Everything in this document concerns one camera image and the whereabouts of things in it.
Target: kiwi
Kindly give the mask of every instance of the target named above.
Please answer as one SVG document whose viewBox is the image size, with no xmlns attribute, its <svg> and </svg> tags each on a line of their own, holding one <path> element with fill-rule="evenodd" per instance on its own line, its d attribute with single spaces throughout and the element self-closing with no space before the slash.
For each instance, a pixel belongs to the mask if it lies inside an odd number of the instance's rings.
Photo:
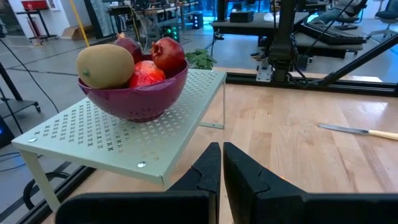
<svg viewBox="0 0 398 224">
<path fill-rule="evenodd" d="M 121 88 L 134 73 L 134 59 L 123 47 L 100 44 L 82 50 L 76 67 L 81 80 L 91 88 Z"/>
</svg>

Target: fruit bowl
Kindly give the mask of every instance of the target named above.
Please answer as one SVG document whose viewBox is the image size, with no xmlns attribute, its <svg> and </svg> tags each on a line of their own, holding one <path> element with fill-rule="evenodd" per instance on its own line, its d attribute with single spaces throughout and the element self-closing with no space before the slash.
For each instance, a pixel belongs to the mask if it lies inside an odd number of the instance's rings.
<svg viewBox="0 0 398 224">
<path fill-rule="evenodd" d="M 188 62 L 166 74 L 166 80 L 137 88 L 116 90 L 93 89 L 80 79 L 78 84 L 86 96 L 103 111 L 121 119 L 142 123 L 157 119 L 180 96 L 188 75 Z"/>
</svg>

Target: cardboard box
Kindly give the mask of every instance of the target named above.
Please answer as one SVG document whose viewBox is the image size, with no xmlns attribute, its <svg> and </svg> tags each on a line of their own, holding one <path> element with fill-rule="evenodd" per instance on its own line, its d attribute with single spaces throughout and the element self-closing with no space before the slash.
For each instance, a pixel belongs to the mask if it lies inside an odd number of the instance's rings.
<svg viewBox="0 0 398 224">
<path fill-rule="evenodd" d="M 87 38 L 94 36 L 94 28 L 92 25 L 83 26 Z M 72 39 L 72 40 L 83 40 L 83 34 L 80 32 L 80 27 L 69 27 L 63 31 L 63 38 Z"/>
</svg>

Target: knife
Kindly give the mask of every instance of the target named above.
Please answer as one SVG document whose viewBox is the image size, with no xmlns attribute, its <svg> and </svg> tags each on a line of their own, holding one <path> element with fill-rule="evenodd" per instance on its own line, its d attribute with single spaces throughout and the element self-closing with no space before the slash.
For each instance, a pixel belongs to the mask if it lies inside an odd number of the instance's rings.
<svg viewBox="0 0 398 224">
<path fill-rule="evenodd" d="M 385 131 L 375 131 L 375 130 L 363 130 L 363 129 L 357 129 L 357 128 L 346 128 L 346 127 L 341 127 L 341 126 L 337 126 L 337 125 L 323 124 L 323 123 L 319 123 L 318 126 L 321 128 L 327 128 L 327 129 L 335 130 L 335 131 L 342 131 L 342 132 L 352 133 L 352 134 L 369 134 L 369 135 L 373 135 L 373 136 L 379 136 L 382 138 L 388 138 L 388 139 L 398 141 L 398 133 L 388 133 Z"/>
</svg>

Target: wooden table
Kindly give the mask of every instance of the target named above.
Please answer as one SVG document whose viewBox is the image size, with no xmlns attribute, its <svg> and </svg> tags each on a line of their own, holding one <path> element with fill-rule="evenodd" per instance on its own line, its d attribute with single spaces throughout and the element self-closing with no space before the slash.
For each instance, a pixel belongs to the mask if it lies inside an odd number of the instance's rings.
<svg viewBox="0 0 398 224">
<path fill-rule="evenodd" d="M 307 192 L 398 191 L 396 141 L 317 127 L 324 122 L 398 132 L 398 99 L 244 85 L 227 85 L 226 96 L 225 130 L 198 128 L 172 174 L 172 182 L 190 168 L 210 142 L 231 141 Z M 222 99 L 219 92 L 205 120 L 221 121 Z M 231 224 L 223 182 L 221 179 L 220 224 Z M 162 188 L 97 170 L 73 194 L 148 191 Z M 53 223 L 53 215 L 43 223 Z"/>
</svg>

